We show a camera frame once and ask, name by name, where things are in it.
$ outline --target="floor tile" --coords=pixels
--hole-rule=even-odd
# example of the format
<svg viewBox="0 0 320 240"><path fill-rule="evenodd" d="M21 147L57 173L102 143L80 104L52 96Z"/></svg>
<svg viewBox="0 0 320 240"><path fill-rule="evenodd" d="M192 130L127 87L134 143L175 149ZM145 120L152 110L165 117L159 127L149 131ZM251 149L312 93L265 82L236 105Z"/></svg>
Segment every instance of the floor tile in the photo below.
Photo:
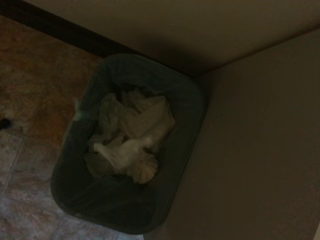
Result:
<svg viewBox="0 0 320 240"><path fill-rule="evenodd" d="M59 148L74 114L75 106L71 99L48 96L38 108L28 136Z"/></svg>
<svg viewBox="0 0 320 240"><path fill-rule="evenodd" d="M0 64L0 115L13 121L9 131L25 134L45 93L46 83L25 71Z"/></svg>
<svg viewBox="0 0 320 240"><path fill-rule="evenodd" d="M0 20L0 59L27 72L48 76L66 43L19 24Z"/></svg>
<svg viewBox="0 0 320 240"><path fill-rule="evenodd" d="M34 140L24 142L5 195L35 207L60 212L50 191L58 151Z"/></svg>
<svg viewBox="0 0 320 240"><path fill-rule="evenodd" d="M66 219L54 240L118 240L118 234L74 219Z"/></svg>
<svg viewBox="0 0 320 240"><path fill-rule="evenodd" d="M18 154L22 138L0 132L0 193Z"/></svg>
<svg viewBox="0 0 320 240"><path fill-rule="evenodd" d="M119 234L119 237L117 240L144 240L144 237L142 235L125 235L125 234Z"/></svg>
<svg viewBox="0 0 320 240"><path fill-rule="evenodd" d="M60 223L53 213L5 197L0 213L1 240L51 240Z"/></svg>
<svg viewBox="0 0 320 240"><path fill-rule="evenodd" d="M54 66L48 95L81 98L99 59L71 45L64 48Z"/></svg>

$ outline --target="wall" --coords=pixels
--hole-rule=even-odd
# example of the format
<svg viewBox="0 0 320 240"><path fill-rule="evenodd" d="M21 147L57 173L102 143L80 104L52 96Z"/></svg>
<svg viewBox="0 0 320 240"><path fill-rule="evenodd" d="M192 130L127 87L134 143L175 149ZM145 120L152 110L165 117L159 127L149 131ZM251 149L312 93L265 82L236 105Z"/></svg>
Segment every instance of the wall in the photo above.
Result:
<svg viewBox="0 0 320 240"><path fill-rule="evenodd" d="M26 0L190 74L320 24L319 0Z"/></svg>
<svg viewBox="0 0 320 240"><path fill-rule="evenodd" d="M313 239L319 43L320 29L199 78L207 115L167 221L145 240Z"/></svg>

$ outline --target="garbage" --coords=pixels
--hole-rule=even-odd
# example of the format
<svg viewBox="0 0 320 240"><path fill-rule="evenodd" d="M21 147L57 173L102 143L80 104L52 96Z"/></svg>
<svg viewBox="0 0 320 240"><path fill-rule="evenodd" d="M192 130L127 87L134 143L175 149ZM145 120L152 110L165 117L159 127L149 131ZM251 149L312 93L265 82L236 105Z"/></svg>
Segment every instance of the garbage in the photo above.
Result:
<svg viewBox="0 0 320 240"><path fill-rule="evenodd" d="M146 184L158 171L155 155L175 120L164 96L145 97L136 89L123 91L121 101L114 93L105 96L98 125L99 133L89 140L84 156L90 174L95 178L122 174Z"/></svg>

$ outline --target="trash can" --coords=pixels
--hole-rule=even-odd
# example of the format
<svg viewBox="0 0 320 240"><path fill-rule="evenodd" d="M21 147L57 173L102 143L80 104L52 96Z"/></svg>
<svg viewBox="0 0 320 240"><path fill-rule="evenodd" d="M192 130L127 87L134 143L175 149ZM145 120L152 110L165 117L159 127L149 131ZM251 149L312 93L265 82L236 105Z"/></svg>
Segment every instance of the trash can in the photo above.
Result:
<svg viewBox="0 0 320 240"><path fill-rule="evenodd" d="M175 119L157 157L157 175L148 184L134 183L127 176L93 178L84 154L98 123L88 117L72 121L65 134L51 192L69 215L140 235L165 221L202 125L206 103L201 89L189 77L138 55L116 54L97 66L79 109L90 112L108 93L132 86L165 96Z"/></svg>

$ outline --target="grout line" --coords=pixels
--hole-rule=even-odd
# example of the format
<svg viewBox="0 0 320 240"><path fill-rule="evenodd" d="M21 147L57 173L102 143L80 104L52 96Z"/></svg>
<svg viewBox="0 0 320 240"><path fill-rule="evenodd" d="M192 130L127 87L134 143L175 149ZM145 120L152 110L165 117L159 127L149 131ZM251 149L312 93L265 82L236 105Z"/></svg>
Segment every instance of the grout line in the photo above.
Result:
<svg viewBox="0 0 320 240"><path fill-rule="evenodd" d="M50 214L54 214L59 218L64 218L64 214L65 214L64 212L62 212L62 214L59 214L59 213L57 213L57 212L55 212L53 210L46 209L46 208L39 207L39 206L35 206L35 205L30 204L30 203L26 203L26 202L23 202L21 200L14 199L14 198L12 198L10 196L7 196L7 195L3 195L2 197L6 198L6 199L9 199L10 201L13 201L13 202L16 202L16 203L19 203L19 204L22 204L22 205L26 205L26 206L31 207L31 208L35 208L35 209L38 209L38 210L41 210L41 211L44 211L44 212L47 212L47 213L50 213Z"/></svg>
<svg viewBox="0 0 320 240"><path fill-rule="evenodd" d="M40 144L40 145L42 145L42 146L45 146L45 147L47 147L47 148L50 148L50 149L53 149L53 150L57 150L57 151L61 151L61 147L57 147L57 146L52 146L52 145L49 145L49 144L47 144L47 143L43 143L43 142L41 142L41 141L39 141L38 139L36 139L36 138L33 138L33 137L30 137L30 136L26 136L25 137L27 140L31 140L31 141L33 141L33 142L36 142L37 144Z"/></svg>
<svg viewBox="0 0 320 240"><path fill-rule="evenodd" d="M25 135L25 134L24 134L24 135L19 135L19 134L16 134L16 133L14 133L14 132L10 132L10 131L7 131L7 130L4 130L3 132L6 133L6 134L8 134L8 135L11 135L11 136L20 138L20 139L31 140L31 141L33 141L33 142L36 142L37 144L40 144L40 145L42 145L42 146L45 146L45 147L50 148L50 149L53 149L53 150L57 150L57 151L59 151L59 152L62 150L61 147L52 146L52 145L50 145L50 144L43 143L43 142L39 141L38 139L33 138L33 137L29 137L29 136L27 136L27 135Z"/></svg>
<svg viewBox="0 0 320 240"><path fill-rule="evenodd" d="M59 223L58 227L56 228L56 231L55 231L55 233L53 234L51 240L55 240L55 239L56 239L56 237L57 237L57 235L58 235L58 232L59 232L60 228L62 227L62 225L63 225L64 223L65 223L65 217L62 217L62 218L60 219L60 223Z"/></svg>
<svg viewBox="0 0 320 240"><path fill-rule="evenodd" d="M10 168L10 171L9 171L9 173L8 173L8 176L6 177L6 180L5 180L5 182L4 182L3 190L2 190L2 193L1 193L2 196L5 195L5 192L6 192L6 190L7 190L7 186L8 186L8 184L9 184L9 180L10 180L10 178L11 178L12 172L14 171L14 168L15 168L15 166L16 166L16 163L17 163L17 161L18 161L18 158L19 158L19 156L20 156L20 153L21 153L21 151L22 151L22 149L23 149L23 147L24 147L24 145L25 145L25 141L26 141L26 137L23 137L23 138L22 138L22 141L21 141L21 143L20 143L20 146L19 146L19 150L18 150L18 152L16 153L16 156L15 156L15 158L14 158L14 160L13 160L13 163L12 163L12 165L11 165L11 168Z"/></svg>

